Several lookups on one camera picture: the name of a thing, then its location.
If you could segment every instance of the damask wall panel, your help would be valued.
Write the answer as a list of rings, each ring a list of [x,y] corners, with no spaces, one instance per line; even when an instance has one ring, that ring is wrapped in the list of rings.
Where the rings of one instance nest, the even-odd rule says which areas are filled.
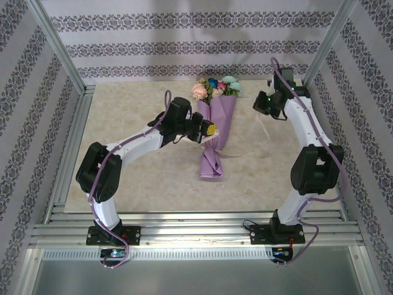
[[[322,126],[344,147],[344,202],[383,294],[393,294],[392,16],[389,1],[359,1],[311,88]]]
[[[304,75],[341,0],[43,0],[86,84]]]
[[[0,294],[12,294],[79,96],[26,4],[0,11]]]

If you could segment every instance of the yellow label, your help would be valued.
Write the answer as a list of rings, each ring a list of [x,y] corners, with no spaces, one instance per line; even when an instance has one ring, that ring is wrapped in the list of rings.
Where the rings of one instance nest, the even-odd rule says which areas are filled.
[[[207,131],[208,136],[213,135],[215,130],[216,130],[216,125],[214,125],[214,124],[210,125],[208,127],[208,131]]]

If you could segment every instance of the pink flower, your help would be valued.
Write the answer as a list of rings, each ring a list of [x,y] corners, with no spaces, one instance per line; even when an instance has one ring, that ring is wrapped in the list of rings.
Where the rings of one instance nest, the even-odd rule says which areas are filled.
[[[211,97],[212,98],[215,98],[215,97],[217,97],[217,96],[221,96],[222,94],[223,94],[223,90],[222,89],[216,89],[216,88],[214,88],[213,89],[213,92],[211,93]]]
[[[224,82],[219,82],[217,89],[225,90],[226,87],[227,87],[227,85]]]
[[[202,83],[195,84],[191,89],[192,97],[196,100],[203,100],[208,97],[208,92]]]

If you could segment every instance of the black mounting plate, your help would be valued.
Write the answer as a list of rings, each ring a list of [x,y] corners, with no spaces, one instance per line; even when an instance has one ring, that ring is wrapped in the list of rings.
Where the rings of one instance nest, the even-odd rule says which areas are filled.
[[[139,246],[139,243],[141,241],[141,227],[140,226],[122,226],[121,237],[124,240],[126,240],[126,242],[129,245]],[[105,236],[101,231],[99,231],[96,226],[90,226],[88,228],[86,245],[88,245],[88,246],[114,246],[114,244],[108,239],[108,237]]]
[[[294,244],[304,244],[306,242],[303,227],[300,224],[289,226],[290,231],[282,234],[272,234],[270,224],[250,225],[251,245],[281,245],[290,244],[290,238]]]

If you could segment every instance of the marble-patterned surface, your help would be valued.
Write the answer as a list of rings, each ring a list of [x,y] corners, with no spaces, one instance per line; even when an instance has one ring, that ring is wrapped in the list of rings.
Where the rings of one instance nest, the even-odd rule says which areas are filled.
[[[166,89],[173,97],[195,100],[194,81],[122,82],[96,86],[80,152],[69,189],[66,211],[90,211],[86,195],[75,181],[76,171],[90,144],[116,142],[146,126],[163,108]],[[222,157],[224,177],[201,179],[202,149],[181,141],[146,154],[122,171],[115,194],[118,211],[250,211],[280,207],[291,189],[289,173],[299,153],[290,122],[258,115],[252,108],[255,97],[267,88],[266,81],[241,81],[230,136]],[[335,196],[330,190],[325,195]],[[313,208],[339,208],[339,204],[315,204]]]

